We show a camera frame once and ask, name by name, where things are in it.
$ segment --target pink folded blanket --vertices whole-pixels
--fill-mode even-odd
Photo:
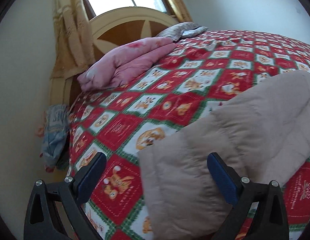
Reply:
[[[78,76],[82,91],[113,88],[129,83],[170,53],[176,45],[171,38],[144,38],[117,47]]]

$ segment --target gray pillow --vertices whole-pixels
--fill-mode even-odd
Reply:
[[[193,30],[198,27],[200,27],[200,25],[192,22],[178,23],[163,30],[162,32],[157,34],[156,37],[168,37],[171,38],[173,41],[178,41],[183,35],[184,31]]]
[[[201,33],[203,33],[204,31],[208,30],[207,27],[199,27],[195,30],[190,30],[190,31],[184,31],[183,35],[181,36],[181,39],[186,39],[186,38],[192,38],[195,37]]]

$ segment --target beige jacket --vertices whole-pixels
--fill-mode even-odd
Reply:
[[[227,217],[206,166],[211,152],[253,182],[285,184],[310,155],[310,74],[267,78],[139,152],[156,239],[208,235]]]

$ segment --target window frame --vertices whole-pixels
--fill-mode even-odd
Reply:
[[[86,13],[87,13],[87,17],[88,17],[88,20],[91,20],[93,19],[94,17],[96,17],[97,15],[95,14],[89,0],[83,0],[83,3],[84,3],[84,7],[85,7],[85,10],[86,10]],[[172,7],[170,6],[168,0],[162,0],[162,3],[164,4],[165,8],[166,8],[166,13],[173,17],[173,18],[176,18],[176,15],[174,14],[173,12],[173,9]]]

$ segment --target beige garment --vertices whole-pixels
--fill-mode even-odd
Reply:
[[[171,8],[180,22],[192,22],[192,17],[189,14],[183,0],[168,0]]]
[[[310,74],[284,73],[139,152],[155,239],[218,230],[230,211],[206,166],[217,152],[240,176],[285,184],[310,155]]]
[[[55,0],[54,28],[57,57],[51,78],[70,78],[95,63],[83,0]]]

